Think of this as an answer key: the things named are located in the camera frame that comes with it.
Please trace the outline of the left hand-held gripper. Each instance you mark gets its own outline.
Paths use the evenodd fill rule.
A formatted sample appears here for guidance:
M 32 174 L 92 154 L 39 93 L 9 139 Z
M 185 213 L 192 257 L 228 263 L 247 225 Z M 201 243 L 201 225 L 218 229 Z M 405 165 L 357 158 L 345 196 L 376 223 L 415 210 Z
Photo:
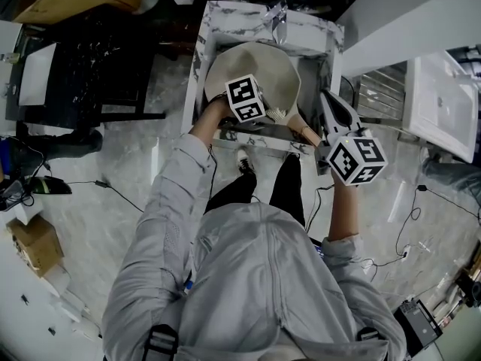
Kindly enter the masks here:
M 262 94 L 252 74 L 226 82 L 225 92 L 231 111 L 240 123 L 265 116 Z

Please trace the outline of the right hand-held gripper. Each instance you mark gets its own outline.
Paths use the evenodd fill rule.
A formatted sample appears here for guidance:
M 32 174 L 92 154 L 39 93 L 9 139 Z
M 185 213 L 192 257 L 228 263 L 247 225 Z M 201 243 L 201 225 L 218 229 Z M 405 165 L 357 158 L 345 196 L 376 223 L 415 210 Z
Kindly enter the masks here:
M 320 104 L 324 139 L 317 147 L 319 162 L 329 166 L 345 185 L 374 181 L 388 165 L 379 140 L 341 97 L 324 89 Z

